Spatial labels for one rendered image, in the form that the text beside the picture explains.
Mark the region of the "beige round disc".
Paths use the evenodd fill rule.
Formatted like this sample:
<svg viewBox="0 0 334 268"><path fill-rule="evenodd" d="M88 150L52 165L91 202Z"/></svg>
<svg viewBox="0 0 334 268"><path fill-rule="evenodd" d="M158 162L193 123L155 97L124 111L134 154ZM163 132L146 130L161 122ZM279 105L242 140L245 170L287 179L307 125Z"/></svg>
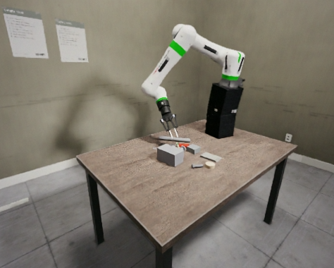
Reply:
<svg viewBox="0 0 334 268"><path fill-rule="evenodd" d="M215 164L213 162L206 162L206 168L208 168L208 169L214 169L215 168Z"/></svg>

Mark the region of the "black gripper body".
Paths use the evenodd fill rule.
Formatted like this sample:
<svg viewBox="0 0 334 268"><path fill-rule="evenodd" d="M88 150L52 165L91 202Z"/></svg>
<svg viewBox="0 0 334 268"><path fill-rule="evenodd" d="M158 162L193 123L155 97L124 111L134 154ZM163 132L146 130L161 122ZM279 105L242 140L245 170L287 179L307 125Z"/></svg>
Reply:
<svg viewBox="0 0 334 268"><path fill-rule="evenodd" d="M171 121L171 120L169 119L168 115L170 115L171 119L173 118L173 115L172 115L172 113L171 113L171 110L170 110L169 106L162 107L162 108L160 109L160 112L161 112L161 115L162 115L162 119L163 119L164 121L166 121L165 116L167 117L168 122Z"/></svg>

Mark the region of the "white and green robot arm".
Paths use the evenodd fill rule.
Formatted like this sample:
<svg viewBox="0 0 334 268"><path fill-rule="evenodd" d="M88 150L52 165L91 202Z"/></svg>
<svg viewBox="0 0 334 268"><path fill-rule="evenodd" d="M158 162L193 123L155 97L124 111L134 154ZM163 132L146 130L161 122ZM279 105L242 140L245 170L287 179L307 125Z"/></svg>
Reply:
<svg viewBox="0 0 334 268"><path fill-rule="evenodd" d="M189 48L199 51L223 66L222 78L218 83L219 86L235 89L237 86L242 87L242 82L245 81L242 78L238 79L245 58L242 52L221 47L204 39L196 34L195 29L190 25L183 27L180 27L180 25L174 27L172 32L173 41L158 66L143 82L141 87L143 94L155 99L159 111L165 106L170 108L166 91L159 85Z"/></svg>

